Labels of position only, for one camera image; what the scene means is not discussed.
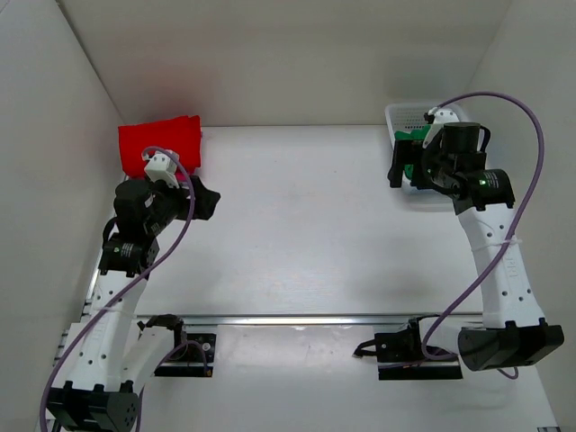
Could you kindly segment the green t-shirt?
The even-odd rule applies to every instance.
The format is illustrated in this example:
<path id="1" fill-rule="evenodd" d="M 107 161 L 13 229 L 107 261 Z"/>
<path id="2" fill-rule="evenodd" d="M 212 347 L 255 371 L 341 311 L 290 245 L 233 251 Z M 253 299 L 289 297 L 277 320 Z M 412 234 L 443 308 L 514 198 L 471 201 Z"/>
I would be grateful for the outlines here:
<path id="1" fill-rule="evenodd" d="M 430 125 L 425 125 L 421 129 L 414 129 L 410 131 L 406 130 L 396 130 L 394 132 L 394 138 L 396 140 L 423 140 L 430 130 Z M 406 165 L 404 167 L 404 175 L 411 180 L 413 174 L 413 165 Z"/>

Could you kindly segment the red folded t-shirt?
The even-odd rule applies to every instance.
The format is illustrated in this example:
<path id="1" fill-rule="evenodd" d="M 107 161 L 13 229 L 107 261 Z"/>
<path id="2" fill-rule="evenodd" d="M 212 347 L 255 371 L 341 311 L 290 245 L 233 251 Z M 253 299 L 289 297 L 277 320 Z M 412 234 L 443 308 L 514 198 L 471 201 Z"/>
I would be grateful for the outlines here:
<path id="1" fill-rule="evenodd" d="M 160 147 L 173 150 L 179 156 L 186 172 L 193 174 L 202 166 L 202 136 L 202 122 L 198 115 L 119 126 L 118 144 L 122 171 L 128 177 L 143 177 L 144 150 L 148 147 Z"/>

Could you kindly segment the white plastic basket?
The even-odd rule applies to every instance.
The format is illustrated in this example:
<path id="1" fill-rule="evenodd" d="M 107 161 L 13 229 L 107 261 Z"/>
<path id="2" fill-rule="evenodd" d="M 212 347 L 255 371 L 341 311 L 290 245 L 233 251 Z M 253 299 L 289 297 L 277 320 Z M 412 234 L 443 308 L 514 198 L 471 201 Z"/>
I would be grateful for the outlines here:
<path id="1" fill-rule="evenodd" d="M 438 105 L 435 101 L 393 103 L 385 108 L 385 118 L 390 135 L 391 146 L 394 147 L 395 135 L 398 131 L 409 135 L 421 136 L 419 130 L 427 127 L 424 114 Z M 400 202 L 414 212 L 453 212 L 453 204 L 446 197 L 433 190 L 419 190 L 410 185 L 406 171 L 402 173 Z"/>

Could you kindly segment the aluminium table rail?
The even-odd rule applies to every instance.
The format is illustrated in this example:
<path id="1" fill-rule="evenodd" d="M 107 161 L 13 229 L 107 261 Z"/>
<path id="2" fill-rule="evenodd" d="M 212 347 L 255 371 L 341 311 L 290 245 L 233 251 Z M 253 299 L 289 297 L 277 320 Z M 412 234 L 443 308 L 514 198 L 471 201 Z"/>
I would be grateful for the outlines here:
<path id="1" fill-rule="evenodd" d="M 134 319 L 298 326 L 436 315 L 475 276 L 467 248 L 186 248 L 153 270 Z"/>

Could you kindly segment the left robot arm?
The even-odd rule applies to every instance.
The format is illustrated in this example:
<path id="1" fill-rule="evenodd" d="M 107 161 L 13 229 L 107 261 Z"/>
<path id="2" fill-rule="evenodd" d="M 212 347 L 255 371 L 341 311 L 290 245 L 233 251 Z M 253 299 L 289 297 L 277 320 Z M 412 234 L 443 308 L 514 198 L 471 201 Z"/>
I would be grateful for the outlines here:
<path id="1" fill-rule="evenodd" d="M 202 342 L 185 333 L 180 317 L 136 321 L 134 312 L 151 271 L 168 256 L 159 234 L 173 221 L 207 221 L 220 198 L 196 175 L 181 182 L 128 179 L 116 187 L 98 265 L 103 287 L 94 289 L 86 321 L 49 376 L 42 425 L 53 417 L 66 431 L 137 431 L 144 387 L 162 364 L 199 362 L 202 375 L 211 374 Z"/>

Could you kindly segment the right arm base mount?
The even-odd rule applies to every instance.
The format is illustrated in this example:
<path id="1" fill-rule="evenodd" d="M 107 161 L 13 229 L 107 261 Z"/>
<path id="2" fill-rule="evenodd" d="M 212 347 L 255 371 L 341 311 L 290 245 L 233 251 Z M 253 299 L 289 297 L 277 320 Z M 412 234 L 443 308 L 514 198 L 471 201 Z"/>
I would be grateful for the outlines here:
<path id="1" fill-rule="evenodd" d="M 400 329 L 375 332 L 372 339 L 355 348 L 353 357 L 374 358 L 381 382 L 456 381 L 464 378 L 457 358 L 443 362 L 423 355 L 416 319 L 410 319 Z"/>

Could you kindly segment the pink folded t-shirt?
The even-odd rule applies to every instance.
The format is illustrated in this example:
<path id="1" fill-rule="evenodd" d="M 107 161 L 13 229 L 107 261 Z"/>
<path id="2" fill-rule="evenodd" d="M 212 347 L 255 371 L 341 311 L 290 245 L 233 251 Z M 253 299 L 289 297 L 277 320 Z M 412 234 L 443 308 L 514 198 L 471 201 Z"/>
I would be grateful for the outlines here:
<path id="1" fill-rule="evenodd" d="M 191 177 L 195 175 L 195 171 L 187 171 L 186 174 L 182 173 L 181 171 L 177 170 L 175 172 L 175 177 L 179 183 L 184 183 L 187 177 Z"/>

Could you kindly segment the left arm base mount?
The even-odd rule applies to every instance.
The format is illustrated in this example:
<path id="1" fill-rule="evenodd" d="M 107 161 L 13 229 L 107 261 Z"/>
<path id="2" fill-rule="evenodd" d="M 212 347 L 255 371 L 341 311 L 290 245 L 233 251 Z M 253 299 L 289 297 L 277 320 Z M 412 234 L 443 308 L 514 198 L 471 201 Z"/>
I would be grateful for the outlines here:
<path id="1" fill-rule="evenodd" d="M 154 315 L 146 322 L 137 323 L 140 333 L 144 329 L 159 327 L 168 329 L 174 336 L 176 351 L 164 360 L 154 372 L 156 377 L 213 376 L 217 335 L 206 332 L 188 332 L 182 318 L 172 314 Z"/>

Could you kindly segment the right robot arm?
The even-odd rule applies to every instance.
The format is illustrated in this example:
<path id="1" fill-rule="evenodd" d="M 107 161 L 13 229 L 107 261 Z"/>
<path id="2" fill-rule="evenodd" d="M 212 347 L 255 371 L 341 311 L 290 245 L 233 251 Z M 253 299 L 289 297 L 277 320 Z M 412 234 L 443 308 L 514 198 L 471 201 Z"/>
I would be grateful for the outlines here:
<path id="1" fill-rule="evenodd" d="M 515 230 L 519 210 L 509 176 L 486 166 L 488 128 L 476 122 L 434 124 L 424 139 L 400 132 L 388 179 L 407 176 L 419 190 L 451 199 L 469 241 L 482 298 L 482 324 L 452 324 L 446 315 L 422 319 L 403 339 L 404 352 L 424 360 L 436 347 L 460 356 L 472 371 L 535 365 L 564 342 L 547 323 L 527 278 Z"/>

